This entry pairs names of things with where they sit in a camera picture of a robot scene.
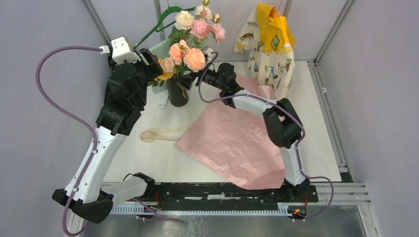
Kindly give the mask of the yellow rose stem bunch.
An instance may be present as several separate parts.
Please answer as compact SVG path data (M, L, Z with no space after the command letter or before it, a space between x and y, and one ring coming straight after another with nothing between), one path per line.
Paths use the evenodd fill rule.
M172 73L168 73L168 72L163 71L163 74L161 76L158 76L157 78L153 79L152 82L150 83L152 91L155 94L159 94L159 93L162 93L162 92L166 91L167 90L166 81L168 79L175 79L175 78L183 75L186 71L188 71L188 69L186 68L186 65L183 64L183 63L180 64L180 65L175 64L175 69Z

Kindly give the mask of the pink peach flower stem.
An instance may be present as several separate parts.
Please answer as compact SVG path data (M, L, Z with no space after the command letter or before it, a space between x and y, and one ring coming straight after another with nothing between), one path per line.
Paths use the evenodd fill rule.
M174 43L169 48L169 57L174 62L175 71L198 72L206 65L204 53L199 48L190 48L185 40Z

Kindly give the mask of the cream pink rose stem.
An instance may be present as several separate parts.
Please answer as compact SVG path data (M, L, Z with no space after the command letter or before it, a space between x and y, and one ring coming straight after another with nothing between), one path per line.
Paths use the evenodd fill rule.
M202 3L194 8L191 13L181 10L174 16L172 32L168 38L172 42L184 40L194 48L204 48L209 41L221 43L226 39L226 31L220 24L221 17L217 13L212 13L209 8L211 1L203 0Z

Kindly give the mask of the beige printed ribbon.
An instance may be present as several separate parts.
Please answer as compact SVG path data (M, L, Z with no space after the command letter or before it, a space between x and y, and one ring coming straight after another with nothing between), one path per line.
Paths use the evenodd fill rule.
M140 140L145 143L152 143L157 140L178 141L187 130L186 127L149 129L140 134Z

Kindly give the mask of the pink wrapping paper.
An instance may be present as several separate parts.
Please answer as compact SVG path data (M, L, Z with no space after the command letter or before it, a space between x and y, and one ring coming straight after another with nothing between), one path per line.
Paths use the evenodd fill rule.
M206 104L176 146L243 189L280 188L285 178L281 152L263 118L222 101Z

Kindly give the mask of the single cream rose stem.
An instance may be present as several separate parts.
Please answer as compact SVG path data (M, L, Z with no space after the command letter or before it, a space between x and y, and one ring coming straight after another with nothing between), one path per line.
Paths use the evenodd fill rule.
M172 73L175 69L174 61L170 57L160 60L160 66L164 72Z

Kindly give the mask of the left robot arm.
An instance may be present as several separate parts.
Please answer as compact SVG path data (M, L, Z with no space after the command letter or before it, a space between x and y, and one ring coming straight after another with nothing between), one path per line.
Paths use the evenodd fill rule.
M53 193L53 200L92 223L101 223L112 208L132 198L150 201L155 196L154 180L142 173L103 187L110 164L146 105L147 85L163 73L157 56L149 49L117 56L112 69L106 99L92 129L94 137L76 174L63 189Z

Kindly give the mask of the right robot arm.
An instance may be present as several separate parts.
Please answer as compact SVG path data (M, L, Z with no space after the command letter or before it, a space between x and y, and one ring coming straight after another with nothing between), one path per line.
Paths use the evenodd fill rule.
M198 85L211 85L220 94L207 102L176 146L240 188L285 185L289 200L303 198L309 182L298 145L305 131L291 102L272 100L267 86L240 86L243 78L228 63L199 76Z

